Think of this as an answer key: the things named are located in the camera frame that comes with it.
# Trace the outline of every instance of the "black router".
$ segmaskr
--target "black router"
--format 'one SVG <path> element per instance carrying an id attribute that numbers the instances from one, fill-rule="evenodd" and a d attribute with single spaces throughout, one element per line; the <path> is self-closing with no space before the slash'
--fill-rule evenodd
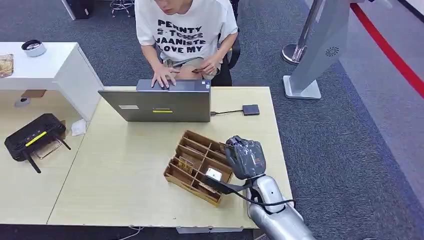
<path id="1" fill-rule="evenodd" d="M 45 113 L 28 123 L 4 141 L 12 158 L 18 162 L 28 160 L 37 173 L 41 170 L 31 158 L 31 153 L 41 149 L 53 141 L 60 141 L 67 149 L 71 148 L 64 142 L 61 135 L 66 127 L 53 114 Z"/>

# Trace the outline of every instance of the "stand base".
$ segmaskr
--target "stand base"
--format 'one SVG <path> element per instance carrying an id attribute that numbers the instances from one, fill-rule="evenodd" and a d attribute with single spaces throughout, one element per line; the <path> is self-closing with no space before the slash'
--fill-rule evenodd
<path id="1" fill-rule="evenodd" d="M 296 47 L 297 47 L 297 44 L 289 44 L 289 45 L 284 46 L 282 48 L 282 51 L 281 51 L 282 59 L 284 61 L 288 62 L 289 64 L 298 65 L 299 62 L 293 60 L 293 54 L 295 54 Z M 299 61 L 302 59 L 304 54 L 305 53 L 303 52 L 302 55 L 300 56 Z"/>
<path id="2" fill-rule="evenodd" d="M 282 78 L 284 84 L 285 96 L 289 99 L 321 99 L 321 92 L 318 88 L 317 80 L 314 80 L 305 90 L 299 93 L 292 92 L 290 86 L 290 76 L 286 75 Z"/>

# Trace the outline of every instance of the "gray laptop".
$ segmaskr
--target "gray laptop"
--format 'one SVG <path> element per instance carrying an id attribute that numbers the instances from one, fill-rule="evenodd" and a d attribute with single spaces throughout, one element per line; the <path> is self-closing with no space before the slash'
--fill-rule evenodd
<path id="1" fill-rule="evenodd" d="M 129 122 L 210 122 L 211 91 L 207 80 L 178 80 L 162 88 L 141 79 L 135 90 L 98 93 Z"/>

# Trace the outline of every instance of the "gray carpet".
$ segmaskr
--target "gray carpet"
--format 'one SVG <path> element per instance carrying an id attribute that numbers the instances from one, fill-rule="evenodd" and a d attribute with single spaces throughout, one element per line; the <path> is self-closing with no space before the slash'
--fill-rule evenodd
<path id="1" fill-rule="evenodd" d="M 361 4 L 361 8 L 424 80 L 424 23 L 397 0 Z M 349 29 L 347 52 L 340 62 L 424 206 L 424 98 L 393 66 L 354 14 L 349 18 Z"/>
<path id="2" fill-rule="evenodd" d="M 89 20 L 70 21 L 60 1 L 0 0 L 0 41 L 79 42 L 105 85 L 135 85 L 152 74 L 139 50 L 135 21 L 124 13 L 112 19 L 107 4 L 98 2 Z M 282 62 L 279 52 L 297 40 L 306 14 L 303 1 L 241 0 L 242 54 L 232 71 L 234 85 L 271 88 L 298 211 L 317 239 L 424 239 L 424 210 L 341 64 L 318 79 L 321 100 L 284 97 L 281 79 L 294 67 Z M 115 237 L 99 235 L 113 228 L 57 228 L 79 239 Z M 51 226 L 0 229 L 0 239 L 61 239 Z M 134 239 L 246 239 L 250 234 L 181 236 L 170 231 L 175 230 L 148 229 Z"/>

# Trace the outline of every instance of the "wooden organizer tray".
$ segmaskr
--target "wooden organizer tray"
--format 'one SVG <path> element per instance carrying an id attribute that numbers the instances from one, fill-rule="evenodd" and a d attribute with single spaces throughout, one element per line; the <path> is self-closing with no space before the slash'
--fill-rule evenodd
<path id="1" fill-rule="evenodd" d="M 186 131 L 163 175 L 168 182 L 218 206 L 222 193 L 207 186 L 202 179 L 208 168 L 212 168 L 222 173 L 222 182 L 230 182 L 233 170 L 227 163 L 224 147 L 223 143 Z"/>

